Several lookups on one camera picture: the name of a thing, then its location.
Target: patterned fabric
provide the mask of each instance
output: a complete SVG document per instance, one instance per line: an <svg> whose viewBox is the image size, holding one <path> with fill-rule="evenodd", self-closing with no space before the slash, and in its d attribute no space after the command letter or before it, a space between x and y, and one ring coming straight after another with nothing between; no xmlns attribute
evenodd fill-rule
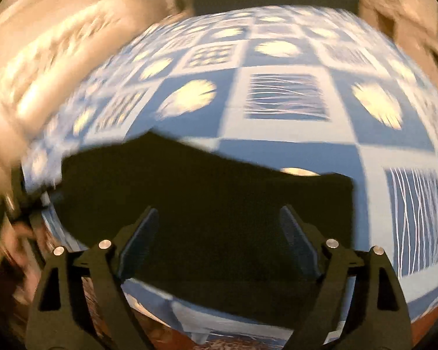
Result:
<svg viewBox="0 0 438 350"><path fill-rule="evenodd" d="M27 187L58 181L69 153L151 128L286 172L351 177L356 248L385 249L412 320L438 306L438 92L357 17L270 6L150 29L95 69L51 119L23 162ZM84 248L51 209L45 218L70 249ZM198 344L225 336L280 347L291 334L136 280L124 290L133 307Z"/></svg>

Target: checkered tablecloth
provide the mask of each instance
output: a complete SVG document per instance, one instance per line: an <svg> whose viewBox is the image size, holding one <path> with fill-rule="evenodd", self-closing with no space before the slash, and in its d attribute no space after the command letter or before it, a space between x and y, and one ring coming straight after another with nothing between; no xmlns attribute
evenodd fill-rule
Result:
<svg viewBox="0 0 438 350"><path fill-rule="evenodd" d="M148 29L50 120L23 161L26 185L58 180L66 154L151 128L274 169L349 176L356 248L385 249L412 320L438 305L438 92L356 16L270 6ZM84 247L51 210L46 219L72 250ZM281 346L291 333L135 280L124 289L133 307L197 342L245 335Z"/></svg>

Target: silver screw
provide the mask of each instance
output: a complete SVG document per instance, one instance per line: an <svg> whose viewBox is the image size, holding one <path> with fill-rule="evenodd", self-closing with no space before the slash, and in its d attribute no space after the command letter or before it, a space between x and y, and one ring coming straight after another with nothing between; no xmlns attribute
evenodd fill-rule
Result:
<svg viewBox="0 0 438 350"><path fill-rule="evenodd" d="M65 252L65 248L63 246L55 247L54 255L57 257Z"/></svg>
<svg viewBox="0 0 438 350"><path fill-rule="evenodd" d="M383 255L384 254L384 249L381 246L374 246L373 247L373 252L377 255Z"/></svg>
<svg viewBox="0 0 438 350"><path fill-rule="evenodd" d="M99 242L99 249L105 250L108 249L110 246L112 246L112 242L110 242L108 239L104 239Z"/></svg>
<svg viewBox="0 0 438 350"><path fill-rule="evenodd" d="M326 241L326 245L331 249L335 249L339 246L339 242L333 238L330 238L329 240Z"/></svg>

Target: dark folded garment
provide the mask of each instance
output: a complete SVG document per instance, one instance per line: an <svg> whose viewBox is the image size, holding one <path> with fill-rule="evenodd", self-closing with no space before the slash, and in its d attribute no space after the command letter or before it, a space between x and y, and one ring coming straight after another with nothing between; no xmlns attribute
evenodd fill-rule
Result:
<svg viewBox="0 0 438 350"><path fill-rule="evenodd" d="M147 206L160 229L136 277L178 298L292 327L318 284L292 262L279 226L291 204L325 236L351 245L353 183L225 159L149 132L64 159L57 214L87 246L112 238Z"/></svg>

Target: grid of yellow dots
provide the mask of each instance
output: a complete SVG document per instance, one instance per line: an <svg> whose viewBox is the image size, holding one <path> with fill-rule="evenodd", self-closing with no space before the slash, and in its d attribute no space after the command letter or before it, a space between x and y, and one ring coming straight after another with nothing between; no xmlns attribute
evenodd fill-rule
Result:
<svg viewBox="0 0 438 350"><path fill-rule="evenodd" d="M235 45L208 46L197 50L187 67L208 66L230 61Z"/></svg>

